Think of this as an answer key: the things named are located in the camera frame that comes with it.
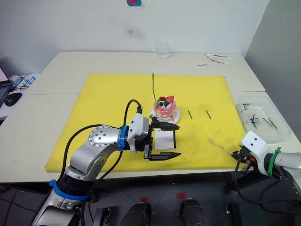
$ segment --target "black computer mouse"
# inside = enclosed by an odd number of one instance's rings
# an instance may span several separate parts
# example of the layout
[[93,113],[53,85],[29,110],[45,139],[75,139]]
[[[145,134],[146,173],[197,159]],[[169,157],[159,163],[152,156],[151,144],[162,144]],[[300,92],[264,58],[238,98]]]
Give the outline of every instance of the black computer mouse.
[[18,99],[20,99],[21,96],[22,96],[22,93],[9,94],[5,98],[4,103],[6,106],[10,107],[10,106],[14,105],[18,101]]

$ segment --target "pink cake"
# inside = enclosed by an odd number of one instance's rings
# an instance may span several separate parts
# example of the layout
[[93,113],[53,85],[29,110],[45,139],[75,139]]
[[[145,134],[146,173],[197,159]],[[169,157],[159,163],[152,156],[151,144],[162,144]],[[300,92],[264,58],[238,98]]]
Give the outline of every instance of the pink cake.
[[160,97],[154,103],[155,116],[158,119],[170,121],[176,116],[177,104],[174,101],[174,96]]

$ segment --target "gray wall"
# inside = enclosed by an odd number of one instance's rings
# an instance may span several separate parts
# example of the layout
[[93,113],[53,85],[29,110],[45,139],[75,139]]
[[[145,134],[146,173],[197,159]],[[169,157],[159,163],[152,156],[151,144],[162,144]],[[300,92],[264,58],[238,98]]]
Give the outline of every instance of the gray wall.
[[301,140],[301,0],[268,3],[246,60]]
[[41,72],[62,50],[239,52],[268,0],[0,0],[0,63],[8,75]]

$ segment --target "white card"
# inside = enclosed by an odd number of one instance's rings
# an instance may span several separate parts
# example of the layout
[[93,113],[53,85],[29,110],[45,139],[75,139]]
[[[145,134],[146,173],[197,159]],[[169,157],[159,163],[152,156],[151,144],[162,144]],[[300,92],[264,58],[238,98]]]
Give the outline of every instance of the white card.
[[174,131],[163,131],[155,129],[155,149],[174,149],[175,133]]

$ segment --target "blue ring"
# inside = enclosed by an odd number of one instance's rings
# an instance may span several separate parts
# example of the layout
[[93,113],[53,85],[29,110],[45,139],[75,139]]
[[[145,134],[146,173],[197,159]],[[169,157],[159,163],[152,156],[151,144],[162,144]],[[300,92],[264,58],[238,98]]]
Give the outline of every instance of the blue ring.
[[128,128],[128,126],[122,127],[122,131],[121,131],[121,134],[120,134],[120,141],[118,143],[118,147],[121,150],[125,150],[126,149],[125,136],[126,136],[127,128]]
[[49,181],[49,185],[51,187],[53,187],[53,189],[55,190],[55,193],[63,198],[66,198],[66,199],[72,199],[72,200],[77,200],[77,201],[83,201],[83,200],[86,200],[88,199],[88,196],[77,196],[77,195],[71,195],[71,194],[66,194],[64,192],[62,192],[58,187],[57,187],[57,184],[56,184],[56,180],[50,180]]

